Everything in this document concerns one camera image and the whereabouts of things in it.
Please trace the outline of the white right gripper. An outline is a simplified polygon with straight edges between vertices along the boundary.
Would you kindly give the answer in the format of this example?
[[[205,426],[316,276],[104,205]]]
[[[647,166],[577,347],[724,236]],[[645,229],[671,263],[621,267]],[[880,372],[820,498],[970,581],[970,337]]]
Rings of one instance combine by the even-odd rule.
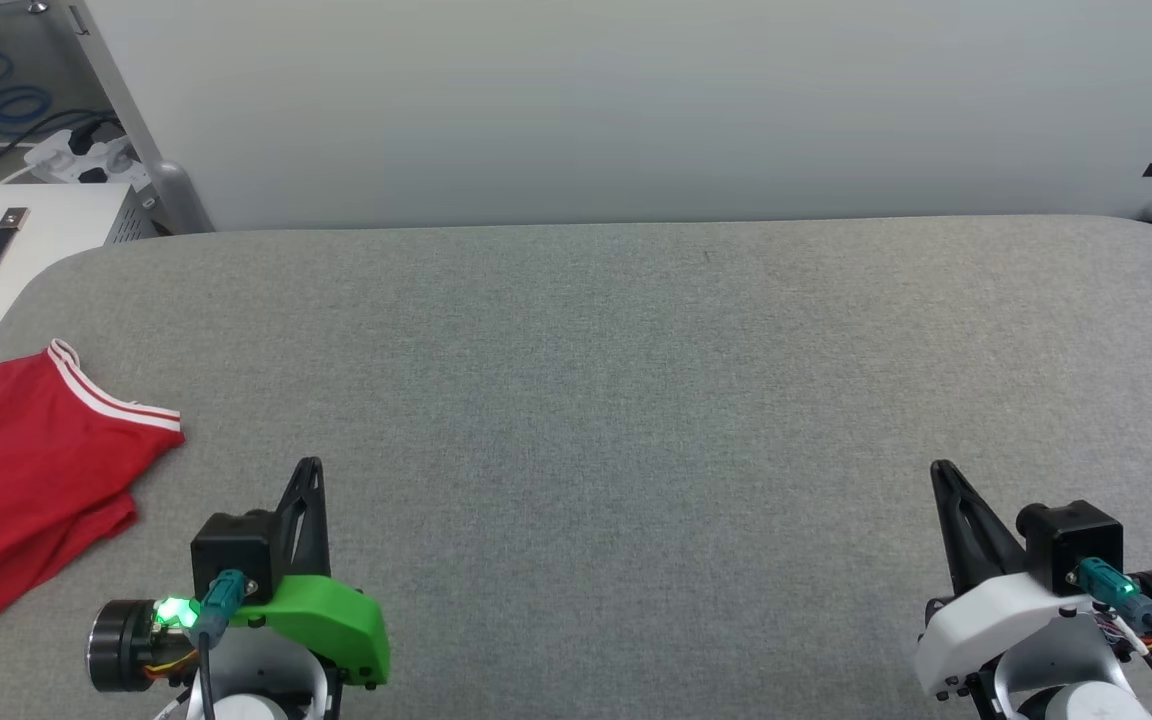
[[[1025,551],[947,458],[931,464],[955,600],[929,602],[914,657],[935,700],[1134,700],[1124,666],[1152,670],[1152,571],[1078,568],[1082,593],[1058,597],[1025,570]]]

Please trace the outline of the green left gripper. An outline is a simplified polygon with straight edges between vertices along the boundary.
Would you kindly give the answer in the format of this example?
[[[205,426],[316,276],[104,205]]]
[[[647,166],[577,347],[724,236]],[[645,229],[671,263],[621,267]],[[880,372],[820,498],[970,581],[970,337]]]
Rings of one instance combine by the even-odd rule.
[[[387,684],[380,602],[332,578],[320,457],[297,462],[275,514],[287,575],[273,600],[247,605],[255,583],[223,573],[202,598],[106,602],[88,634],[96,691],[164,683],[188,694],[340,694]]]

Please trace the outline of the red white basketball jersey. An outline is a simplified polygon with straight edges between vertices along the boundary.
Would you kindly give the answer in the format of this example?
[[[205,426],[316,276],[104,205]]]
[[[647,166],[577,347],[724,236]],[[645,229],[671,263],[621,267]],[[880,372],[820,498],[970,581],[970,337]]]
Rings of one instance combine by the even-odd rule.
[[[137,518],[179,411],[109,395],[63,340],[0,363],[0,612]]]

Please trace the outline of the white equipment box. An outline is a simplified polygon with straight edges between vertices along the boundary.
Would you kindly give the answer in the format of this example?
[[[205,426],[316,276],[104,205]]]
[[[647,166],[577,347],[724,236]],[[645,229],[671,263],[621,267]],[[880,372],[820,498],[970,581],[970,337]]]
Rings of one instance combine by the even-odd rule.
[[[160,234],[129,184],[0,184],[0,218],[8,209],[29,209],[29,215],[0,264],[0,323],[52,264]]]

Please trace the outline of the white power strip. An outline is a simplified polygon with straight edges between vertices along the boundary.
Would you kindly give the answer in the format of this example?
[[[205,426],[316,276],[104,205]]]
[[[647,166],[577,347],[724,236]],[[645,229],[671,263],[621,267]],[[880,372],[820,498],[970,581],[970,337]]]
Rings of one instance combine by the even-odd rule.
[[[129,184],[136,192],[151,184],[126,136],[96,141],[88,149],[76,146],[71,129],[61,129],[29,149],[24,164],[33,177],[51,184]]]

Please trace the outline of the grey metal frame post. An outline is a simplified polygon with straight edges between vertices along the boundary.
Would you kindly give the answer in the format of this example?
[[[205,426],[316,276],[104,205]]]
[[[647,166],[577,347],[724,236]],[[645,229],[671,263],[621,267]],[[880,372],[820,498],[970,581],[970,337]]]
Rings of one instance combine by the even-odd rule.
[[[113,51],[109,50],[108,41],[96,24],[88,0],[61,0],[61,5],[67,9],[70,26],[103,91],[108,97],[111,109],[118,114],[128,137],[131,138],[132,149],[145,165],[152,195],[156,196],[156,209],[161,210],[168,218],[172,232],[179,234],[215,232],[184,168],[177,162],[166,160],[157,149],[154,138],[147,131],[145,118],[137,108],[122,71],[116,67]]]

